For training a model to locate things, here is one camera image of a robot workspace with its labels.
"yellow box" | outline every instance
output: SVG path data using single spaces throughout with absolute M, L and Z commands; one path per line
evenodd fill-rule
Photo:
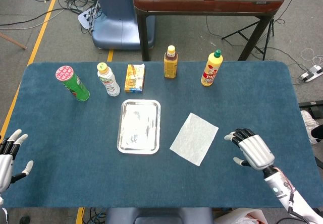
M 128 64 L 125 91 L 128 93 L 142 93 L 145 80 L 145 64 Z

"table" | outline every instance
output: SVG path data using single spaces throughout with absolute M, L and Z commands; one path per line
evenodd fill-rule
M 113 62 L 121 89 L 129 62 Z M 55 78 L 73 67 L 90 91 L 78 102 Z M 96 75 L 97 62 L 28 66 L 7 134 L 29 138 L 14 173 L 33 159 L 31 174 L 4 193 L 5 207 L 280 207 L 262 172 L 232 160 L 241 151 L 224 136 L 236 128 L 259 133 L 275 164 L 312 207 L 323 189 L 288 68 L 279 62 L 224 62 L 214 84 L 204 87 L 205 62 L 179 62 L 175 79 L 162 62 L 146 63 L 143 94 L 109 97 Z M 161 104 L 160 148 L 154 155 L 117 150 L 121 104 L 126 99 Z M 169 150 L 190 113 L 219 127 L 200 167 Z
M 146 17 L 150 15 L 256 16 L 260 19 L 239 57 L 247 60 L 284 0 L 134 0 L 142 60 L 149 61 Z

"mustard bottle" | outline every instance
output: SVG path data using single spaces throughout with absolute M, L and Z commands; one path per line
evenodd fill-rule
M 170 45 L 164 56 L 164 76 L 166 78 L 176 77 L 177 60 L 178 54 L 175 51 L 175 47 L 173 45 Z
M 223 57 L 221 55 L 221 50 L 219 49 L 208 56 L 206 67 L 201 78 L 202 85 L 210 86 L 213 83 L 222 61 Z

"silver tray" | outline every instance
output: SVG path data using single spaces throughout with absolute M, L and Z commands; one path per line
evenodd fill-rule
M 154 154 L 159 149 L 160 103 L 128 99 L 121 105 L 117 148 L 122 153 Z

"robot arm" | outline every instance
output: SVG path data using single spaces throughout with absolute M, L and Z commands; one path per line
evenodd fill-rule
M 33 161 L 29 161 L 26 168 L 20 174 L 12 176 L 14 161 L 19 147 L 28 137 L 27 134 L 19 137 L 20 134 L 21 130 L 16 130 L 11 137 L 4 139 L 2 143 L 0 143 L 0 207 L 4 203 L 4 200 L 1 198 L 1 193 L 3 193 L 10 184 L 29 175 L 34 164 Z
M 284 173 L 273 166 L 275 157 L 259 135 L 249 129 L 237 129 L 225 139 L 235 143 L 247 159 L 234 157 L 234 162 L 263 171 L 265 182 L 290 215 L 305 223 L 323 223 L 323 218 L 307 204 Z

